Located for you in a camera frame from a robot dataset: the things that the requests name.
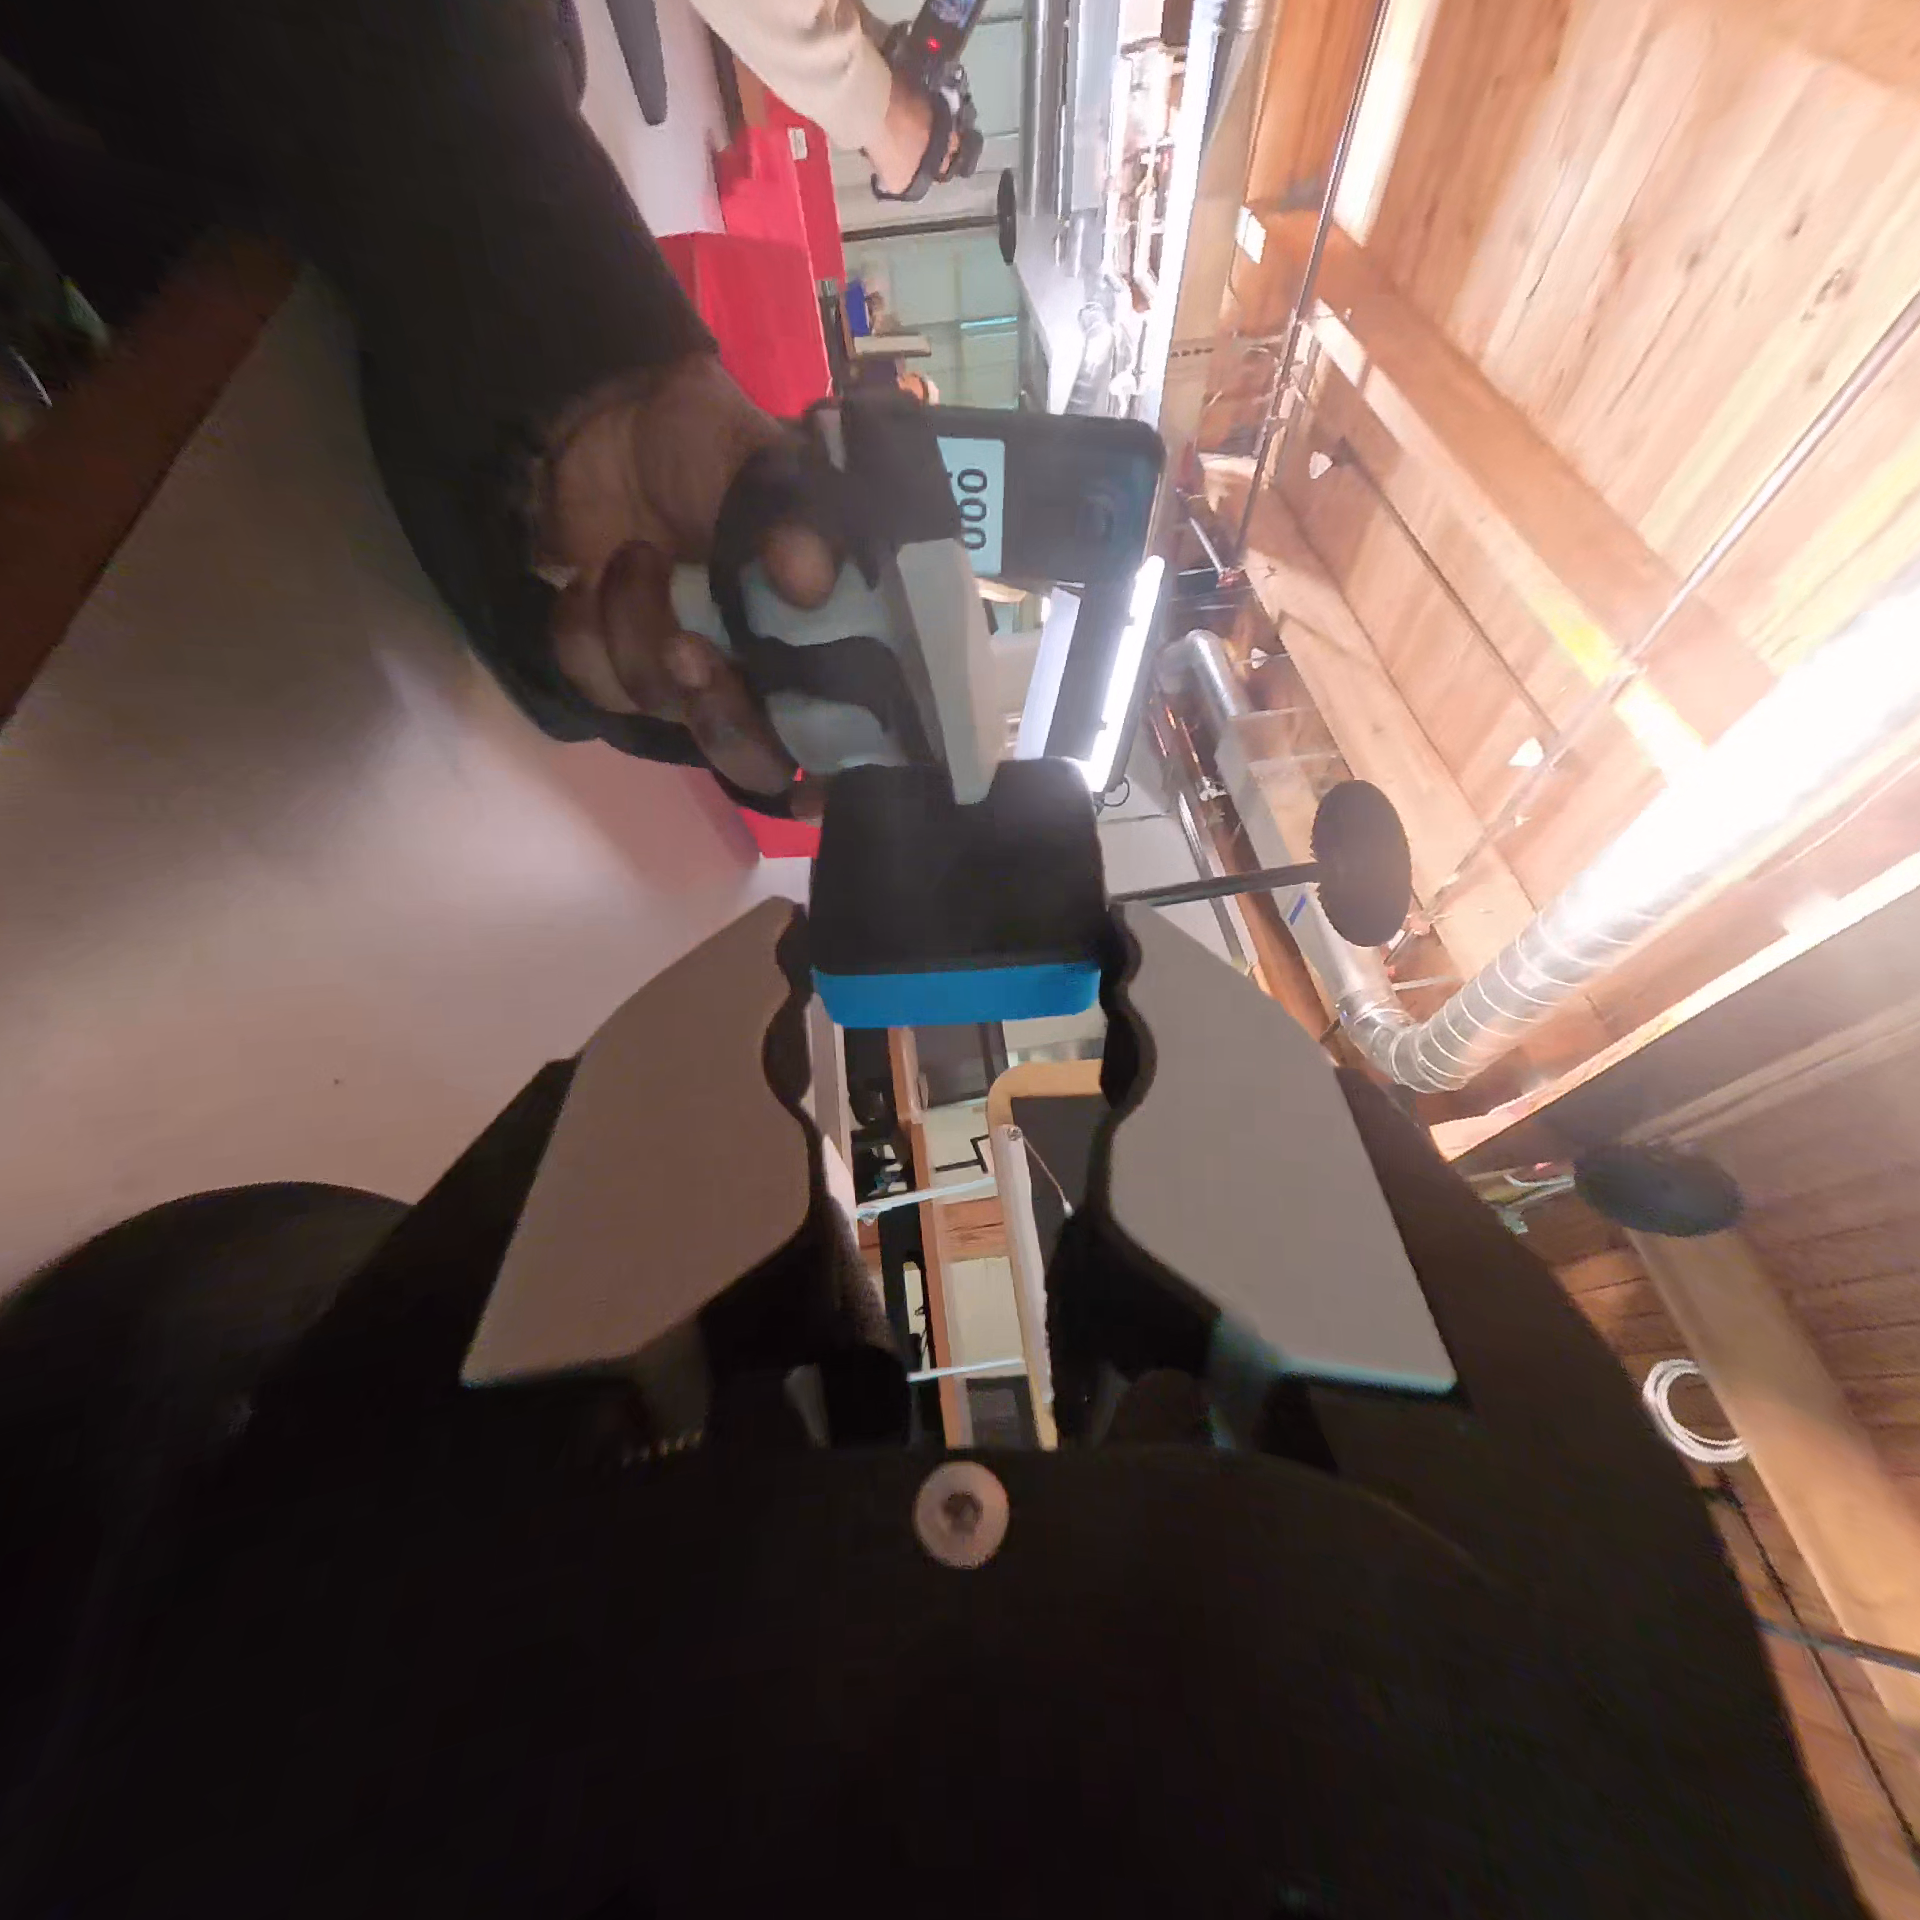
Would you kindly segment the black dimpled pad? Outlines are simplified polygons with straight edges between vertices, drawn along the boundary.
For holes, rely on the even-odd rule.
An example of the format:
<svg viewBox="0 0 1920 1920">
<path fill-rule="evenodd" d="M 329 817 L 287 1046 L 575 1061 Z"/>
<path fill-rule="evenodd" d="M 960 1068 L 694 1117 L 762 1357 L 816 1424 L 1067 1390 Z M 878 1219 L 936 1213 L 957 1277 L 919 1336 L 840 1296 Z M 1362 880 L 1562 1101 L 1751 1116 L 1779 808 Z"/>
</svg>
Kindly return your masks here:
<svg viewBox="0 0 1920 1920">
<path fill-rule="evenodd" d="M 323 1185 L 127 1219 L 5 1298 L 5 1843 L 178 1486 L 407 1209 Z"/>
</svg>

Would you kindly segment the blue black eraser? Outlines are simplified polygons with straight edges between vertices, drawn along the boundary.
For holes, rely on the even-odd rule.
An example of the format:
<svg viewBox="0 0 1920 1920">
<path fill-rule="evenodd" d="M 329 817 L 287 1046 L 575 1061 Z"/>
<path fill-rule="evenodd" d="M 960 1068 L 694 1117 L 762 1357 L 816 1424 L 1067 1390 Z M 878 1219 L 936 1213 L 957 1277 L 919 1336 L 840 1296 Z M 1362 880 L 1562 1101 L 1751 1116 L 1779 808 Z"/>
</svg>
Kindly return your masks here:
<svg viewBox="0 0 1920 1920">
<path fill-rule="evenodd" d="M 849 1034 L 1079 1017 L 1098 1003 L 1109 928 L 1074 761 L 1009 760 L 970 804 L 929 765 L 827 780 L 807 960 Z"/>
</svg>

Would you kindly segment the bright light panel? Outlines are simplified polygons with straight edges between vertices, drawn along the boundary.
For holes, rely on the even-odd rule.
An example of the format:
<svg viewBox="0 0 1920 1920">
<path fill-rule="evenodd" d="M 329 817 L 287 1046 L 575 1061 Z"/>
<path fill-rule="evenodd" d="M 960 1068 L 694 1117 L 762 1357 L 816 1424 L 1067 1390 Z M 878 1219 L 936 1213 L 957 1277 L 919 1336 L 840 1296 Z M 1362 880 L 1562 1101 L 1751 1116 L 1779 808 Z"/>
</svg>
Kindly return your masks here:
<svg viewBox="0 0 1920 1920">
<path fill-rule="evenodd" d="M 1165 555 L 1150 555 L 1137 571 L 1126 622 L 1102 684 L 1093 742 L 1072 757 L 1093 797 L 1104 797 L 1121 780 L 1128 730 L 1137 709 L 1147 649 L 1162 618 L 1166 587 Z"/>
</svg>

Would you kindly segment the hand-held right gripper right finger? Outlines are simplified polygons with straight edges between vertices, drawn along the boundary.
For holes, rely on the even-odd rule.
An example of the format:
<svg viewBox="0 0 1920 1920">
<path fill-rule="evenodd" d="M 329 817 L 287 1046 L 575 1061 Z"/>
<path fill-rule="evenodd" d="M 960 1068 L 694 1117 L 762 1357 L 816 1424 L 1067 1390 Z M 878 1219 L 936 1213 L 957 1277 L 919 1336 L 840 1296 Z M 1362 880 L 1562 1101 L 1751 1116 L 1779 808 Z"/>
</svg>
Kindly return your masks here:
<svg viewBox="0 0 1920 1920">
<path fill-rule="evenodd" d="M 1457 1366 L 1330 1057 L 1153 905 L 1113 910 L 1088 1206 L 1231 1376 L 1443 1400 Z"/>
</svg>

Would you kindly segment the person's left hand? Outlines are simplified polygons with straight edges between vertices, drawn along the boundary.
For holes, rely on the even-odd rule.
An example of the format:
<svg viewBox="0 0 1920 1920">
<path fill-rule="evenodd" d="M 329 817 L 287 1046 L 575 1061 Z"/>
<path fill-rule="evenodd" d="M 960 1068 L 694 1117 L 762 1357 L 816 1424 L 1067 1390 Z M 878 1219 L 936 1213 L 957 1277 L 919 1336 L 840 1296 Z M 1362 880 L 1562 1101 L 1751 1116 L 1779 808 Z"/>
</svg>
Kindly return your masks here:
<svg viewBox="0 0 1920 1920">
<path fill-rule="evenodd" d="M 795 432 L 749 396 L 712 344 L 519 397 L 518 501 L 531 569 L 552 586 L 552 658 L 614 752 L 702 771 L 733 801 L 818 822 L 827 778 L 803 774 L 717 641 L 683 625 L 679 569 L 706 569 L 734 482 Z"/>
</svg>

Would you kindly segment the black light stand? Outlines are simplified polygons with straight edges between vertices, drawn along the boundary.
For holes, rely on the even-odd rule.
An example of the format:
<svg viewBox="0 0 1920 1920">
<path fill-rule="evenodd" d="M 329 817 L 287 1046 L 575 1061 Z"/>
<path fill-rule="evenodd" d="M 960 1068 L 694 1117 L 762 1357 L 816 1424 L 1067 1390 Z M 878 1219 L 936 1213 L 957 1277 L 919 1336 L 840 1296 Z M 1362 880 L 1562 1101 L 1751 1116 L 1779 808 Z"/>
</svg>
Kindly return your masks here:
<svg viewBox="0 0 1920 1920">
<path fill-rule="evenodd" d="M 1312 888 L 1345 941 L 1358 949 L 1393 944 L 1414 905 L 1408 837 L 1393 801 L 1369 782 L 1334 785 L 1312 817 L 1311 849 L 1309 862 L 1147 888 L 1113 902 L 1199 905 Z"/>
<path fill-rule="evenodd" d="M 1597 1145 L 1573 1162 L 1486 1172 L 1473 1186 L 1515 1235 L 1527 1233 L 1530 1209 L 1560 1198 L 1576 1198 L 1621 1233 L 1667 1238 L 1715 1237 L 1747 1213 L 1745 1192 L 1726 1169 L 1664 1144 Z"/>
</svg>

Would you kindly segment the red plastic bin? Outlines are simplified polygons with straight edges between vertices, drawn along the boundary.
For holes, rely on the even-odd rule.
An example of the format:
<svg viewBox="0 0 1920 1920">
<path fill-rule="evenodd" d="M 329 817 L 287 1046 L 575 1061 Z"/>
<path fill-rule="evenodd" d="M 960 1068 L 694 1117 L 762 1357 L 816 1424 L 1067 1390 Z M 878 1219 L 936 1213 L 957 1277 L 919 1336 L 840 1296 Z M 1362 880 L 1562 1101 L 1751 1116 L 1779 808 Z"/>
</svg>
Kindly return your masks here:
<svg viewBox="0 0 1920 1920">
<path fill-rule="evenodd" d="M 720 228 L 659 238 L 723 369 L 770 416 L 832 393 L 823 293 L 849 274 L 825 133 L 770 89 L 712 162 Z"/>
</svg>

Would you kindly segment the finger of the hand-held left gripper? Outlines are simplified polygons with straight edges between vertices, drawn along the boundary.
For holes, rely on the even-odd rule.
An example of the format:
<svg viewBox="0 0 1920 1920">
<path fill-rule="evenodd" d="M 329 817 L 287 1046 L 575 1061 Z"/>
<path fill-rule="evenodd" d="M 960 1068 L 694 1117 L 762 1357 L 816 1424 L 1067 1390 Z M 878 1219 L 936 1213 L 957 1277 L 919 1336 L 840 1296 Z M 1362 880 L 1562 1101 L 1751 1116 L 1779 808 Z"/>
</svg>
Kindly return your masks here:
<svg viewBox="0 0 1920 1920">
<path fill-rule="evenodd" d="M 896 578 L 954 797 L 962 808 L 979 804 L 993 792 L 1007 746 L 993 625 L 979 580 L 958 542 L 901 545 Z"/>
</svg>

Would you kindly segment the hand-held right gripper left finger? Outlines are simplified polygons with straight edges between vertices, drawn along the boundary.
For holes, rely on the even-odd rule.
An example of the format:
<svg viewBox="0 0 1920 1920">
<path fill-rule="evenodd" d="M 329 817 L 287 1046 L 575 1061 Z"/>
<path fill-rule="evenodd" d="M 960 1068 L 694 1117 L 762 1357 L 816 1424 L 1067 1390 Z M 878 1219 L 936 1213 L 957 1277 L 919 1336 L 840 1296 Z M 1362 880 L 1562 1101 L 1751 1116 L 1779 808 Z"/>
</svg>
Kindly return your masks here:
<svg viewBox="0 0 1920 1920">
<path fill-rule="evenodd" d="M 695 1328 L 809 1224 L 821 1140 L 779 897 L 591 1036 L 464 1353 L 467 1387 L 603 1373 Z"/>
</svg>

